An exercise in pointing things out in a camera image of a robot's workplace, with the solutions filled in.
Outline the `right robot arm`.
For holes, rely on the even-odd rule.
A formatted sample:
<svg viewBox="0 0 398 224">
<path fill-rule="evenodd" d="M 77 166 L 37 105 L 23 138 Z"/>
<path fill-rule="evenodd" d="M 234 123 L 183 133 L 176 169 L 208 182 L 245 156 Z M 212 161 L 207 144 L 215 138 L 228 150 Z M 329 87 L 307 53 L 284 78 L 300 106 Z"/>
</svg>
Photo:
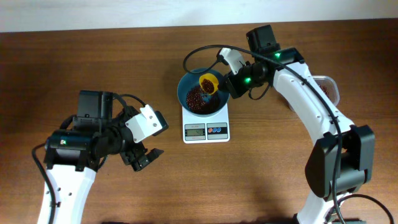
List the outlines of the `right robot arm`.
<svg viewBox="0 0 398 224">
<path fill-rule="evenodd" d="M 246 37 L 255 62 L 244 61 L 236 47 L 222 47 L 217 59 L 231 71 L 219 88 L 239 98 L 266 83 L 288 101 L 313 142 L 305 166 L 311 192 L 295 221 L 331 223 L 339 216 L 335 207 L 371 180 L 375 135 L 367 125 L 356 126 L 331 102 L 298 50 L 282 49 L 270 25 Z"/>
</svg>

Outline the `yellow plastic measuring scoop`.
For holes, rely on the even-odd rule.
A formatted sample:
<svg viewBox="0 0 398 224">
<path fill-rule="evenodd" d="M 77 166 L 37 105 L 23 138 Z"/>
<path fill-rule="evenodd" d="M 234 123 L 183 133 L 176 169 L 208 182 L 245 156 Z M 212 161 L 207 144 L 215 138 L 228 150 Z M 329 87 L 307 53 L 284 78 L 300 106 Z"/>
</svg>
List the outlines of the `yellow plastic measuring scoop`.
<svg viewBox="0 0 398 224">
<path fill-rule="evenodd" d="M 209 95 L 213 95 L 218 91 L 219 81 L 212 73 L 201 75 L 199 78 L 199 84 L 201 89 Z"/>
</svg>

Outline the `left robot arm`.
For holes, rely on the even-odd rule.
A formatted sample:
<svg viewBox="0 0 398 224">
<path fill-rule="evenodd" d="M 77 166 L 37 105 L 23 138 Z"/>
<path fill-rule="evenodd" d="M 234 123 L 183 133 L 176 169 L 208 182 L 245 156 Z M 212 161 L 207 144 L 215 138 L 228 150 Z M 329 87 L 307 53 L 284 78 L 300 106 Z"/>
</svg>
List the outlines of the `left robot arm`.
<svg viewBox="0 0 398 224">
<path fill-rule="evenodd" d="M 160 111 L 142 103 L 129 106 L 124 95 L 108 91 L 82 90 L 78 111 L 69 116 L 32 157 L 44 178 L 44 197 L 39 223 L 80 223 L 87 196 L 97 172 L 110 155 L 139 172 L 163 152 L 148 150 L 143 140 L 168 128 Z"/>
</svg>

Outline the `scooped red beans portion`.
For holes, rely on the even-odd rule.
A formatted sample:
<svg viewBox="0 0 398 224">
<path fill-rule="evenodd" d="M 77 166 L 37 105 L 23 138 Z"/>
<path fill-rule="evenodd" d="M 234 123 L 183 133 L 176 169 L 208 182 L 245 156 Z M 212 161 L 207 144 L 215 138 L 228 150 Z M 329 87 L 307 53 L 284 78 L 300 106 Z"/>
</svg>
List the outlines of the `scooped red beans portion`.
<svg viewBox="0 0 398 224">
<path fill-rule="evenodd" d="M 197 84 L 188 91 L 185 102 L 193 113 L 210 114 L 218 110 L 221 100 L 217 92 L 209 95 Z"/>
</svg>

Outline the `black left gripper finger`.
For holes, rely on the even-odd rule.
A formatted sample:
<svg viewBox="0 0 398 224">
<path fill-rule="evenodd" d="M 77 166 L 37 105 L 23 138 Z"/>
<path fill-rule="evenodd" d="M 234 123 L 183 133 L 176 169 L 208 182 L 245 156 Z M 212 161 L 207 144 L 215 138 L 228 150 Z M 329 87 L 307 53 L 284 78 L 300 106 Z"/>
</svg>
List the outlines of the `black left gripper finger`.
<svg viewBox="0 0 398 224">
<path fill-rule="evenodd" d="M 164 150 L 153 148 L 147 155 L 148 163 L 155 161 L 161 154 L 164 153 Z"/>
<path fill-rule="evenodd" d="M 164 116 L 162 115 L 162 113 L 160 111 L 155 111 L 155 115 L 161 125 L 161 129 L 159 131 L 157 131 L 156 133 L 154 133 L 154 136 L 157 136 L 160 133 L 162 133 L 163 131 L 167 130 L 169 128 L 169 124 L 166 122 Z"/>
</svg>

